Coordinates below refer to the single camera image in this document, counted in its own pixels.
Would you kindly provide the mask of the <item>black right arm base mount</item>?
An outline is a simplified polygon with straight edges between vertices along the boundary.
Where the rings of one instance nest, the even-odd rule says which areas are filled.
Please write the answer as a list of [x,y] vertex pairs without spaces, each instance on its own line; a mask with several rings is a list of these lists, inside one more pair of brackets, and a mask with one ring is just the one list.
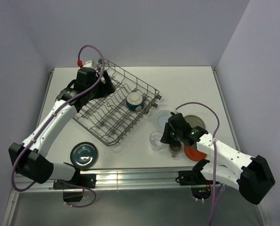
[[194,170],[178,171],[175,182],[180,186],[189,186],[193,199],[198,202],[209,200],[212,195],[213,180],[207,180],[203,175]]

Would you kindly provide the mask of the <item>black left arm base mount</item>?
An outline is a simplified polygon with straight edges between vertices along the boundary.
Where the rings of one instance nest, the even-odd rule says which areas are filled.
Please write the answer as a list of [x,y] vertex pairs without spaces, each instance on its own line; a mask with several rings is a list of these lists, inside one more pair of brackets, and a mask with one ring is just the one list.
[[[96,174],[80,174],[70,181],[55,180],[53,183],[54,190],[63,191],[63,201],[66,205],[82,208],[93,204],[96,201],[96,193],[93,190],[96,186]],[[93,199],[89,204],[77,205],[84,198],[85,192],[90,192]]]

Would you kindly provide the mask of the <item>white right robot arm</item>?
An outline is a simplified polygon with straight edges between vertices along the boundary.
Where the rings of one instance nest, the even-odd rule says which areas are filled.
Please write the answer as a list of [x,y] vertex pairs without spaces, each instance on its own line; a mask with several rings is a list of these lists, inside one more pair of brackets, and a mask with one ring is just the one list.
[[191,127],[181,113],[172,113],[165,124],[161,142],[164,144],[196,145],[209,159],[196,163],[191,170],[178,173],[182,186],[202,185],[215,180],[230,186],[250,203],[258,205],[275,185],[268,161],[233,149],[217,140],[205,129]]

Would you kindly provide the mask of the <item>teal bowl cream inside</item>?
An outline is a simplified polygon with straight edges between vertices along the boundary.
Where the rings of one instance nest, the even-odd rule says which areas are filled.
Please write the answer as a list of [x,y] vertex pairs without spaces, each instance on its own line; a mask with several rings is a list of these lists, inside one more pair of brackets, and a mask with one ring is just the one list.
[[126,105],[133,112],[140,111],[144,108],[144,98],[139,92],[131,92],[126,97]]

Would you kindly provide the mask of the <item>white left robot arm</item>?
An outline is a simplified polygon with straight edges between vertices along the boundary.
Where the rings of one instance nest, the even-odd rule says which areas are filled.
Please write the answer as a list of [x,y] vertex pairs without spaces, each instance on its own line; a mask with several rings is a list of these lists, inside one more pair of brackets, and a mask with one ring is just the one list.
[[81,176],[77,168],[67,163],[49,162],[46,156],[60,132],[83,106],[114,91],[107,71],[80,68],[76,79],[60,91],[52,110],[36,130],[22,143],[9,147],[13,165],[11,183],[18,173],[39,184],[56,179],[63,180],[70,188],[79,186]]

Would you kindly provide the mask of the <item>grey ceramic mug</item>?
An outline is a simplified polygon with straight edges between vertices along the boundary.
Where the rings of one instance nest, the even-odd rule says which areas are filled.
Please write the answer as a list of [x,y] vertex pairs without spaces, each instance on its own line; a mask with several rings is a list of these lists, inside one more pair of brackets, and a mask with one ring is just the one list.
[[168,148],[169,152],[171,153],[172,158],[175,158],[176,155],[181,152],[181,149],[182,149],[181,144],[178,144],[178,145],[170,144],[169,148]]

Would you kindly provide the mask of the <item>clear drinking glass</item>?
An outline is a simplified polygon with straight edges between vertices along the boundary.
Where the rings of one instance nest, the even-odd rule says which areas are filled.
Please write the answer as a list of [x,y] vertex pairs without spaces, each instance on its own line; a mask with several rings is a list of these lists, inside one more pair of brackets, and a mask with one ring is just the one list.
[[164,147],[164,144],[160,141],[162,133],[159,131],[154,131],[149,136],[150,147],[154,151],[158,151]]

